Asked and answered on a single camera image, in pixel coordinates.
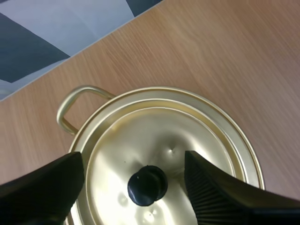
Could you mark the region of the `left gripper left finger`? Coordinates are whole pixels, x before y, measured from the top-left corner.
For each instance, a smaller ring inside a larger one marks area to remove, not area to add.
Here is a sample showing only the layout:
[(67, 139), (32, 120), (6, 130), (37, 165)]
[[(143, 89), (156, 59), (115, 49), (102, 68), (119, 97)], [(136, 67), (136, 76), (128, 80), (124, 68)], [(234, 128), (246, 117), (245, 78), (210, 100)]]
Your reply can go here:
[(79, 152), (0, 186), (2, 225), (61, 225), (84, 185)]

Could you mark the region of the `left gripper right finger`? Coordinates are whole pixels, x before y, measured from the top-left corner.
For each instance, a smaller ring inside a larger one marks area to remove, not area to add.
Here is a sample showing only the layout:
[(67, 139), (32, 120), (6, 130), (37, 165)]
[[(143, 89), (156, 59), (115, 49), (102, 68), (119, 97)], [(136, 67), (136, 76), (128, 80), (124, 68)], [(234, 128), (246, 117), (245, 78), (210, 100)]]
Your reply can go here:
[(185, 152), (184, 180), (199, 225), (298, 225), (300, 202), (249, 185), (195, 151)]

